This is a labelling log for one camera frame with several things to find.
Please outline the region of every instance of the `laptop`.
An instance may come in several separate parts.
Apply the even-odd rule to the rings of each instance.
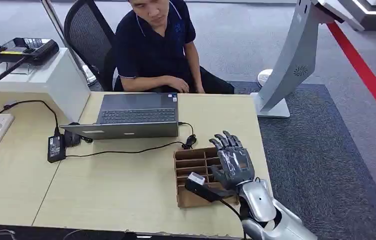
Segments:
[[[177,94],[106,94],[96,124],[60,127],[90,139],[177,137]]]

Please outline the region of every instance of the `man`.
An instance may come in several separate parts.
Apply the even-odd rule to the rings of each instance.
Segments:
[[[233,94],[199,65],[195,29],[183,0],[129,0],[116,30],[117,70],[127,92]]]

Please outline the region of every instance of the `man's arm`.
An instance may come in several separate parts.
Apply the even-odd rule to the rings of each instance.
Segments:
[[[126,78],[122,77],[121,82],[125,92],[143,92],[153,88],[161,86],[170,86],[177,89],[180,93],[188,93],[188,84],[177,77],[174,76],[158,76],[158,77],[136,77],[136,78]]]
[[[192,77],[195,81],[195,87],[197,93],[204,94],[204,89],[202,87],[201,73],[200,73],[200,58],[198,56],[197,48],[194,42],[186,43],[184,46],[185,55],[188,59],[189,69],[191,70]]]

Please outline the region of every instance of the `office chair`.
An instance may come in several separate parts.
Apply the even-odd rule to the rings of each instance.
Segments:
[[[78,0],[64,22],[64,38],[98,79],[104,91],[123,91],[121,81],[113,88],[116,69],[115,35],[93,0]]]

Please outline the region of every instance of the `red floor line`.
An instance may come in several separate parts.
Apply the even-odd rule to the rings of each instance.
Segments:
[[[348,60],[350,61],[353,68],[356,70],[367,89],[373,95],[376,100],[376,76],[348,40],[347,36],[342,32],[336,22],[328,23],[328,28],[331,31],[332,35],[338,42],[342,51],[344,51]]]

